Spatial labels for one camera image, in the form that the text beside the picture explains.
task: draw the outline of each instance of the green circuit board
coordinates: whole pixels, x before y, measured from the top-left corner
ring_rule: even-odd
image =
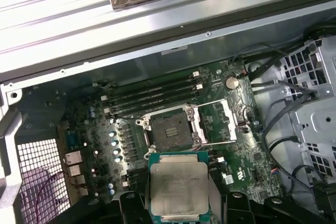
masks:
[[[236,82],[228,85],[228,78]],[[182,106],[186,104],[197,108],[206,144],[203,139],[177,135],[185,127]],[[148,131],[139,120],[143,123],[144,115],[150,113],[152,129]],[[70,101],[65,119],[69,121],[65,133],[69,151],[82,152],[81,172],[88,193],[98,193],[107,201],[113,198],[109,183],[114,184],[115,192],[139,187],[133,182],[140,184],[140,176],[129,175],[146,170],[145,157],[153,142],[162,148],[158,152],[216,151],[221,161],[216,169],[220,169],[223,184],[256,202],[263,202],[272,192],[281,193],[277,177],[270,176],[272,164],[261,149],[262,120],[242,62],[215,62],[121,87],[113,83],[96,94]],[[172,124],[165,132],[172,143],[159,142],[161,133],[156,128],[162,127],[164,120]]]

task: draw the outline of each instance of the mounting hole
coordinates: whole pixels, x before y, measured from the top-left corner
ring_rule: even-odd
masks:
[[[135,197],[135,194],[128,194],[126,196],[126,199],[133,199]]]
[[[136,224],[143,223],[143,219],[142,218],[136,219],[134,223]]]

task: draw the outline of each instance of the wire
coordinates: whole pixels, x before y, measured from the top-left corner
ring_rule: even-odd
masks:
[[[36,224],[39,223],[39,212],[38,212],[38,204],[39,204],[39,199],[40,199],[40,194],[42,193],[43,189],[48,185],[48,183],[53,180],[54,178],[57,177],[57,175],[59,174],[65,174],[69,177],[69,174],[67,174],[66,172],[64,172],[63,170],[51,175],[50,178],[48,178],[44,183],[43,185],[41,186],[40,190],[38,191],[37,193],[37,196],[36,196],[36,201],[35,201],[35,216],[36,216]],[[72,186],[75,186],[76,188],[85,188],[87,189],[85,186],[80,186],[80,185],[75,185],[75,184],[71,184]]]
[[[247,47],[243,48],[241,51],[239,51],[239,53],[237,53],[235,56],[233,56],[231,62],[234,62],[238,57],[240,57],[241,55],[243,55],[245,52],[247,52],[248,50],[251,50],[251,49],[253,49],[253,48],[257,47],[257,46],[264,46],[264,47],[267,47],[267,48],[271,49],[271,51],[276,51],[276,52],[278,52],[280,54],[286,54],[287,55],[287,53],[284,52],[284,51],[282,51],[281,49],[273,47],[273,46],[271,46],[271,45],[269,45],[267,43],[261,42],[261,43],[256,43],[256,44],[253,44],[253,45],[250,45],[250,46],[247,46]]]
[[[311,169],[313,170],[314,172],[316,172],[316,174],[319,176],[319,178],[321,179],[321,181],[325,184],[327,184],[327,180],[325,179],[324,175],[322,173],[320,173],[320,171],[318,169],[316,169],[315,167],[313,166],[310,166],[310,165],[298,165],[292,172],[292,176],[293,177],[297,177],[299,171],[302,169],[302,168],[308,168],[308,169]],[[288,194],[292,194],[293,193],[293,190],[294,190],[294,181],[291,181],[291,185],[290,185],[290,189],[287,193]]]
[[[268,126],[265,128],[265,131],[263,132],[262,136],[261,136],[261,144],[263,146],[263,149],[266,153],[266,155],[271,159],[271,161],[279,168],[280,171],[282,171],[287,177],[291,178],[293,181],[295,181],[296,183],[300,184],[303,188],[310,190],[310,187],[307,186],[305,183],[303,183],[302,181],[298,180],[297,178],[295,178],[294,176],[292,176],[288,171],[286,171],[280,164],[279,162],[273,157],[270,149],[268,148],[267,145],[267,140],[266,140],[266,136],[269,133],[269,131],[273,128],[273,126],[285,115],[287,114],[289,111],[295,110],[296,108],[298,108],[299,106],[301,106],[302,103],[308,101],[310,99],[310,95],[303,95],[302,97],[300,97],[299,99],[297,99],[295,102],[289,104],[288,106],[286,106],[284,109],[282,109],[278,114],[276,114],[276,116],[270,121],[270,123],[268,124]]]
[[[301,93],[305,93],[305,94],[309,94],[309,93],[313,93],[313,92],[316,92],[315,90],[312,90],[312,89],[307,89],[307,88],[303,88],[303,87],[300,87],[298,85],[294,85],[292,83],[289,83],[287,81],[279,81],[280,84],[284,84],[288,87],[290,87],[291,89],[294,89],[296,91],[299,91]]]
[[[271,104],[268,106],[267,111],[266,111],[266,113],[265,113],[264,125],[266,125],[266,123],[267,123],[267,117],[268,117],[268,114],[269,114],[269,112],[271,111],[272,107],[273,107],[275,104],[278,104],[278,103],[280,103],[280,102],[288,102],[288,100],[287,100],[286,98],[282,98],[282,99],[280,99],[280,100],[277,100],[277,101],[271,103]]]
[[[269,150],[270,151],[273,151],[273,149],[278,145],[278,144],[281,144],[283,142],[287,142],[287,141],[292,141],[294,143],[300,143],[299,142],[299,139],[296,137],[296,136],[289,136],[289,137],[285,137],[285,138],[282,138],[278,141],[276,141],[270,148]]]
[[[266,81],[263,83],[253,83],[251,84],[252,88],[261,88],[261,87],[266,87],[266,86],[270,86],[270,85],[274,85],[274,81]]]

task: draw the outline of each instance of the chip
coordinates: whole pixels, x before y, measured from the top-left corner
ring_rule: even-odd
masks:
[[[154,144],[159,152],[192,145],[193,138],[185,112],[151,121]]]
[[[254,161],[259,161],[259,160],[261,160],[261,153],[258,152],[258,153],[253,154],[253,158],[254,158]]]
[[[259,198],[260,199],[266,199],[268,197],[267,191],[260,191],[259,192]]]

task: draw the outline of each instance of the motherboard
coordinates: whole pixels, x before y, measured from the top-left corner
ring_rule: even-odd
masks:
[[[207,151],[208,171],[262,203],[281,194],[242,62],[221,61],[69,101],[65,155],[79,196],[144,191],[153,153]]]

